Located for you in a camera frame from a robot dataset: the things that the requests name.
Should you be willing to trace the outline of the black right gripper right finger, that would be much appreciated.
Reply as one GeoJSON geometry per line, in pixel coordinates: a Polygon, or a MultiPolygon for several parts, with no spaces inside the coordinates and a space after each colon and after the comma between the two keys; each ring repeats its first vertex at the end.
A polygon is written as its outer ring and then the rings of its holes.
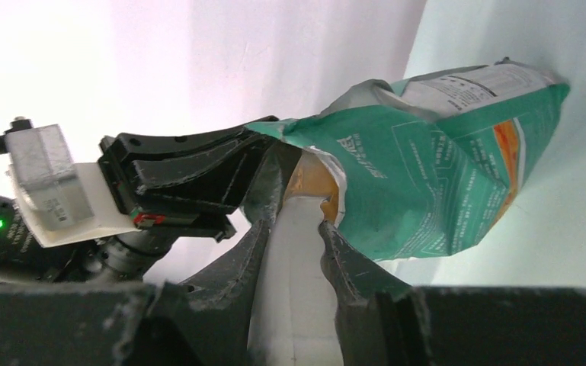
{"type": "Polygon", "coordinates": [[[319,235],[346,365],[586,365],[584,288],[411,286],[319,235]]]}

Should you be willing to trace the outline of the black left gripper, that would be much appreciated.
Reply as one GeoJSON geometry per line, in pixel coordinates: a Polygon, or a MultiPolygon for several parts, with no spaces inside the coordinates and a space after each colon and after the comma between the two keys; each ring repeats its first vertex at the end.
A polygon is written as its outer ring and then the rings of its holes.
{"type": "Polygon", "coordinates": [[[234,235],[228,215],[274,143],[247,123],[179,136],[119,133],[100,141],[98,165],[137,229],[219,242],[234,235]]]}

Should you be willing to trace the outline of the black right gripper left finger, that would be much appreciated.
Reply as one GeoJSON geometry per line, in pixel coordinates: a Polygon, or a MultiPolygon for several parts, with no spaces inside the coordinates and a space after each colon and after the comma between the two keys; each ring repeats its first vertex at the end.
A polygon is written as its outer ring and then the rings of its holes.
{"type": "Polygon", "coordinates": [[[244,365],[270,233],[180,284],[0,285],[0,365],[244,365]]]}

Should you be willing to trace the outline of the clear plastic scoop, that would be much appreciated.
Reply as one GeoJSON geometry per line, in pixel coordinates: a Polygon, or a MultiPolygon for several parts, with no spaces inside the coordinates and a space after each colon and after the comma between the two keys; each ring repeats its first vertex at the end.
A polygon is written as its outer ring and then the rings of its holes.
{"type": "Polygon", "coordinates": [[[267,244],[248,337],[249,365],[341,365],[335,292],[321,270],[325,195],[301,188],[327,169],[303,153],[267,244]]]}

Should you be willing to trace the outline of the green pet food bag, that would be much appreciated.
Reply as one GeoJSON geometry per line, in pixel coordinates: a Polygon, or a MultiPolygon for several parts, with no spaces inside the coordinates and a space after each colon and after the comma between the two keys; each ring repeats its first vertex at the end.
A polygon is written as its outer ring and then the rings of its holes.
{"type": "Polygon", "coordinates": [[[333,221],[376,261],[478,245],[559,124],[569,82],[502,59],[351,86],[318,114],[250,130],[317,156],[338,186],[333,221]]]}

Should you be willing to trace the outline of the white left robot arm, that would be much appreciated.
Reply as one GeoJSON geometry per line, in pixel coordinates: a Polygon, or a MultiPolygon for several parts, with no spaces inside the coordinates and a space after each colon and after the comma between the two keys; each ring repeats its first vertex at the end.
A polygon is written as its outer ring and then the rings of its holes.
{"type": "Polygon", "coordinates": [[[121,133],[77,163],[58,125],[0,134],[14,197],[0,196],[0,283],[135,281],[183,236],[229,239],[274,139],[239,125],[121,133]]]}

